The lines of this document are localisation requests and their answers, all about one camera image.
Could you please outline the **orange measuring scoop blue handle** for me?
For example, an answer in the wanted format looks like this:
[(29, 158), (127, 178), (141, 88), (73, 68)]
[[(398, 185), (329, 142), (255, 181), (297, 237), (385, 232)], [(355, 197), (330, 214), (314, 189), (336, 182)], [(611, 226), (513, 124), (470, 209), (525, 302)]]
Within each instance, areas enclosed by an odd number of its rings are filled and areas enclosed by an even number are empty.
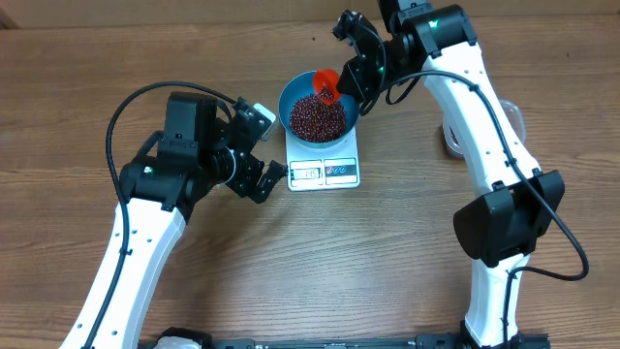
[(326, 105), (333, 105), (341, 98), (337, 89), (339, 75), (332, 69), (317, 70), (314, 73), (312, 84), (319, 100)]

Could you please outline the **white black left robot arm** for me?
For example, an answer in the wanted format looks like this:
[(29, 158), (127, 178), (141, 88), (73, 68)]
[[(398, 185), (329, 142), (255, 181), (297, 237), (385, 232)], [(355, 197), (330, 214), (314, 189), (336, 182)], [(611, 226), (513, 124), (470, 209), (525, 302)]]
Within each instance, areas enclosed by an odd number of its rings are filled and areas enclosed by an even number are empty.
[(257, 204), (287, 168), (251, 153), (277, 123), (261, 104), (173, 92), (164, 128), (116, 177), (108, 247), (65, 348), (136, 348), (161, 271), (196, 203), (224, 184)]

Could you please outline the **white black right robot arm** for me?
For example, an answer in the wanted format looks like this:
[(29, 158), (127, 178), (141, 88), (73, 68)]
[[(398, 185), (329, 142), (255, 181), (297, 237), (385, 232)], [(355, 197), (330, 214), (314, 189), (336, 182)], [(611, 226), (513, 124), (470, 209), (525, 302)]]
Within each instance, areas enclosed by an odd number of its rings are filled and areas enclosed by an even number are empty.
[(345, 11), (333, 35), (355, 56), (337, 82), (364, 111), (408, 81), (421, 81), (440, 105), (448, 142), (465, 159), (475, 198), (452, 218), (472, 261), (471, 299), (461, 325), (465, 348), (546, 348), (544, 334), (515, 323), (520, 281), (564, 195), (558, 172), (544, 173), (515, 133), (485, 71), (478, 36), (465, 11), (425, 1), (380, 5), (389, 39), (362, 14)]

